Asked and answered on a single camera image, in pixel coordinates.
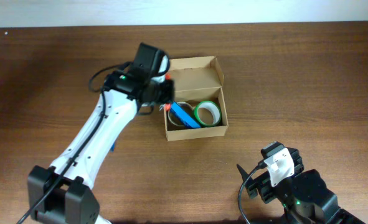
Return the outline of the blue ballpoint pen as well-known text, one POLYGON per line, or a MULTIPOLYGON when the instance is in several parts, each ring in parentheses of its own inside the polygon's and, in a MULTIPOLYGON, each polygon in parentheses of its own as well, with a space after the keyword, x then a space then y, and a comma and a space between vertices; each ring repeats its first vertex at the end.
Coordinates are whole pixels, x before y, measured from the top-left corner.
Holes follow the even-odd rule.
POLYGON ((113 142, 113 144, 112 144, 112 146, 110 148, 110 152, 114 152, 114 150, 115 150, 115 142, 113 142))

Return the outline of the blue plastic case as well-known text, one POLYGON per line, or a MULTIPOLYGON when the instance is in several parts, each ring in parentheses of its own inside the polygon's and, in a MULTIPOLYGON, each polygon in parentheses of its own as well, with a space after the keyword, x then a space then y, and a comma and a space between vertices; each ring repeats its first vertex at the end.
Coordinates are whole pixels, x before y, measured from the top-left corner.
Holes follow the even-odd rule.
POLYGON ((171 104, 171 108, 169 110, 175 117, 177 117, 181 123, 189 129, 199 129, 201 128, 200 124, 186 111, 184 111, 180 105, 176 102, 171 104))

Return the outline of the green tape roll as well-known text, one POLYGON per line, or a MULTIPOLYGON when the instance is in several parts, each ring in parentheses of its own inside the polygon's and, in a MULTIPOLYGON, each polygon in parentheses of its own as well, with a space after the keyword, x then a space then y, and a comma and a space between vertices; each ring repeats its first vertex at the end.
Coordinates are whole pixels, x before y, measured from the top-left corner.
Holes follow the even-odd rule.
POLYGON ((194 115, 197 121, 205 127, 217 126, 222 119, 221 110, 213 101, 201 101, 195 107, 194 115))

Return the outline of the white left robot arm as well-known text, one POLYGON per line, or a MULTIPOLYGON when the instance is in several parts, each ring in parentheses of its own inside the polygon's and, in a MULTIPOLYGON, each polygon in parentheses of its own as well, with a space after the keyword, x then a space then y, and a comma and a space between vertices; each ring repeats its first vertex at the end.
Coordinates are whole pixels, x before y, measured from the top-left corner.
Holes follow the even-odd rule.
POLYGON ((172 103, 174 82, 166 78, 169 55, 141 43, 131 62, 112 65, 95 109, 75 139, 48 168, 35 166, 28 178, 27 217, 41 223, 108 223, 92 189, 100 167, 115 141, 144 106, 172 103))

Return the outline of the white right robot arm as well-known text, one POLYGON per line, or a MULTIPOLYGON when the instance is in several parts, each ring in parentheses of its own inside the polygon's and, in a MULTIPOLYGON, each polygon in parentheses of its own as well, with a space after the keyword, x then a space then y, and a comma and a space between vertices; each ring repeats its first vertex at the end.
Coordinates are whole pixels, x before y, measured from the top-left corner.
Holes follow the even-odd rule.
POLYGON ((237 203, 246 223, 251 221, 242 207, 244 190, 250 198, 259 195, 265 204, 274 199, 281 202, 284 214, 268 223, 363 222, 339 206, 337 195, 327 188, 317 170, 304 170, 299 150, 276 143, 263 148, 261 154, 263 159, 249 173, 237 165, 242 176, 237 203))

